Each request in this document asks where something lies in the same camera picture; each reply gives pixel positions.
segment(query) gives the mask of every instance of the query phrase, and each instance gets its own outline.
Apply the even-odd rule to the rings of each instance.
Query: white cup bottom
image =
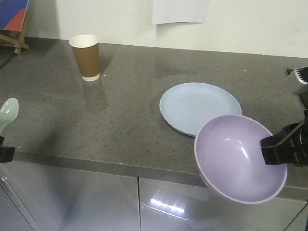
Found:
[[[93,76],[93,77],[84,77],[84,76],[82,76],[82,78],[83,78],[84,81],[95,81],[95,80],[100,78],[100,75],[101,74],[98,74],[98,75]]]

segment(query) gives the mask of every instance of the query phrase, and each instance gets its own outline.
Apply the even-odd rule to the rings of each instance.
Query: spoon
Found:
[[[12,123],[18,115],[19,103],[15,98],[9,98],[0,109],[0,134],[5,126]]]

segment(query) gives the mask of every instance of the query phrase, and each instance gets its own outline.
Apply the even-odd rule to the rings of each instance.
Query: countertop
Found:
[[[221,87],[243,115],[272,133],[304,117],[284,78],[287,68],[307,66],[308,59],[100,43],[101,78],[85,82],[68,41],[26,42],[30,50],[0,70],[0,102],[20,103],[2,133],[4,145],[16,147],[15,160],[204,185],[194,138],[160,114],[166,90],[185,82]],[[290,165],[285,188],[307,199],[308,169]]]

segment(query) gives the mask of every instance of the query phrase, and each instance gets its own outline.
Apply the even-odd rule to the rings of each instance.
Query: bowl rim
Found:
[[[247,116],[244,116],[244,115],[237,115],[237,114],[226,114],[226,115],[219,115],[219,116],[216,116],[216,117],[213,117],[211,119],[209,119],[208,121],[206,121],[198,130],[197,132],[197,135],[196,135],[196,138],[194,140],[194,156],[195,156],[195,160],[197,162],[197,165],[198,165],[198,172],[199,174],[201,175],[201,178],[202,180],[205,182],[205,184],[211,188],[212,190],[214,190],[216,193],[220,194],[221,196],[227,198],[227,199],[230,199],[232,201],[236,201],[238,203],[242,203],[242,204],[260,204],[260,203],[263,203],[263,202],[267,202],[269,200],[271,200],[272,198],[274,198],[275,196],[278,195],[278,193],[280,193],[280,191],[283,189],[284,187],[284,184],[286,182],[286,179],[287,179],[287,173],[288,173],[288,168],[287,168],[287,164],[282,164],[284,165],[284,176],[283,176],[283,180],[282,180],[282,183],[280,185],[280,187],[276,190],[275,193],[273,193],[271,196],[263,199],[263,200],[259,200],[259,201],[243,201],[243,200],[239,200],[239,199],[236,199],[236,198],[233,198],[229,195],[227,195],[226,193],[222,192],[220,189],[218,189],[209,179],[208,177],[206,176],[206,174],[203,172],[203,170],[201,169],[201,166],[200,166],[200,163],[199,163],[199,160],[198,160],[198,157],[197,157],[197,140],[198,140],[198,137],[199,137],[199,134],[201,132],[201,130],[203,129],[203,127],[208,124],[210,121],[212,120],[215,120],[219,117],[230,117],[230,116],[237,116],[237,117],[242,117],[242,118],[245,118],[245,119],[248,119],[248,120],[251,120],[253,121],[254,123],[260,125],[265,131],[267,131],[269,133],[269,135],[271,136],[272,133],[264,126],[262,125],[261,123],[255,121],[254,119],[252,118],[249,118]]]

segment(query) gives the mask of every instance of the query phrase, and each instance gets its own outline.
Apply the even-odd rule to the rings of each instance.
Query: white paper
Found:
[[[210,0],[154,0],[153,24],[204,23]]]

